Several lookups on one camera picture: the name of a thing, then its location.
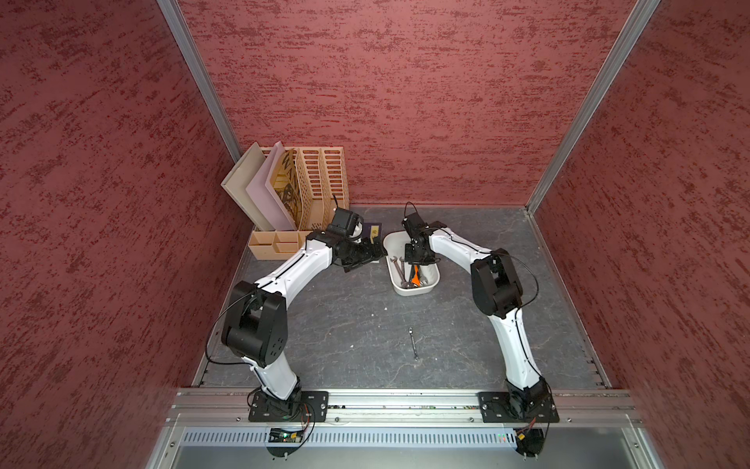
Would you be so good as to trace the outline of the white plastic storage box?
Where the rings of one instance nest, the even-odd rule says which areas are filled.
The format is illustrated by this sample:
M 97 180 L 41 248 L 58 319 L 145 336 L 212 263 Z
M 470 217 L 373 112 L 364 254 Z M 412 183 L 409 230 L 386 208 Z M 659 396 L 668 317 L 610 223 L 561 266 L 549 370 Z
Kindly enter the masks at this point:
M 408 287 L 408 289 L 400 288 L 400 279 L 396 273 L 396 269 L 391 259 L 393 257 L 402 258 L 404 260 L 404 246 L 409 242 L 409 236 L 406 232 L 395 232 L 387 234 L 383 240 L 383 247 L 387 252 L 387 267 L 390 276 L 390 280 L 393 289 L 397 295 L 410 297 L 430 293 L 439 283 L 441 274 L 439 273 L 438 266 L 436 264 L 428 266 L 419 266 L 420 274 L 422 277 L 421 287 Z M 404 260 L 404 275 L 407 280 L 409 279 L 410 266 L 416 264 L 406 263 Z

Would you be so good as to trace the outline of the orange handled adjustable wrench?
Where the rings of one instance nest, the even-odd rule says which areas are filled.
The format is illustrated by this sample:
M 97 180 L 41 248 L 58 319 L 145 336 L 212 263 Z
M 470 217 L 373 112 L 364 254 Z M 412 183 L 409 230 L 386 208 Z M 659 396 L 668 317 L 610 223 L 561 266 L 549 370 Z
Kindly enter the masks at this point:
M 420 269 L 418 265 L 411 265 L 410 266 L 410 273 L 409 273 L 409 279 L 408 282 L 412 287 L 421 287 L 422 286 L 422 277 L 420 274 Z

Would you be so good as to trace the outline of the small silver combination wrench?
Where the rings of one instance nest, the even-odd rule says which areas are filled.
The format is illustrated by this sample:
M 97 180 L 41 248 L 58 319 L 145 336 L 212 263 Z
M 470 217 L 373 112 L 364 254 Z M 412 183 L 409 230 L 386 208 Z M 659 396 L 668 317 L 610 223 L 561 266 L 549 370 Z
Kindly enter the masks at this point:
M 418 355 L 418 350 L 417 350 L 417 347 L 416 347 L 416 340 L 415 340 L 415 336 L 414 336 L 414 331 L 413 331 L 413 328 L 411 326 L 410 326 L 410 328 L 408 328 L 408 334 L 409 334 L 409 340 L 410 340 L 410 344 L 411 344 L 411 349 L 412 349 L 412 354 L 413 354 L 414 360 L 419 360 L 419 355 Z

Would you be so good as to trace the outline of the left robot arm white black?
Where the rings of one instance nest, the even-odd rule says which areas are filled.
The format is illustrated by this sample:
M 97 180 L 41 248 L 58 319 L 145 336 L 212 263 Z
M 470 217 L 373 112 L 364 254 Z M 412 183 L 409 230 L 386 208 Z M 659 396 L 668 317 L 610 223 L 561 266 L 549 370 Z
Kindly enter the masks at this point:
M 331 266 L 349 273 L 387 254 L 382 238 L 352 240 L 334 232 L 314 231 L 290 259 L 255 283 L 232 289 L 221 342 L 256 374 L 263 393 L 281 403 L 300 389 L 284 348 L 288 339 L 287 308 L 318 274 Z

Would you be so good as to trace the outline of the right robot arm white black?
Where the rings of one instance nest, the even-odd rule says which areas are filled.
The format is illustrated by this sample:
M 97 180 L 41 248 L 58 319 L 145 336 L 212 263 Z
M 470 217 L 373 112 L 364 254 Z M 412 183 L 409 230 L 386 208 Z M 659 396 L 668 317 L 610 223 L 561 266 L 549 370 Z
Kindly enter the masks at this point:
M 441 222 L 428 224 L 416 211 L 404 216 L 402 226 L 409 236 L 407 263 L 428 266 L 441 257 L 469 273 L 475 305 L 489 318 L 505 361 L 508 412 L 530 420 L 551 402 L 551 391 L 525 333 L 523 286 L 513 256 L 469 242 Z

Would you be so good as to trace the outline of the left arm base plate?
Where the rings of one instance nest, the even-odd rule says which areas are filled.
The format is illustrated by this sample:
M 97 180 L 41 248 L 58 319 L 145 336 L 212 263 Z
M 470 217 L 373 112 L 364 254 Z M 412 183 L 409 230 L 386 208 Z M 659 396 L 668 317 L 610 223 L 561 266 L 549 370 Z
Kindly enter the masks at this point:
M 296 390 L 285 401 L 258 392 L 248 399 L 248 421 L 320 423 L 326 420 L 328 404 L 326 391 Z

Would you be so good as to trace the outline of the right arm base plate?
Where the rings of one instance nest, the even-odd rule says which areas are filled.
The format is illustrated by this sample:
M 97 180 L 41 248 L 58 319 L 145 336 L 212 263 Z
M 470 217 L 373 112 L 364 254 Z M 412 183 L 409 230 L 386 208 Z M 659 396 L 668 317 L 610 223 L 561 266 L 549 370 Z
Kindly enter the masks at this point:
M 536 395 L 518 392 L 478 392 L 484 423 L 559 423 L 560 416 L 549 392 Z

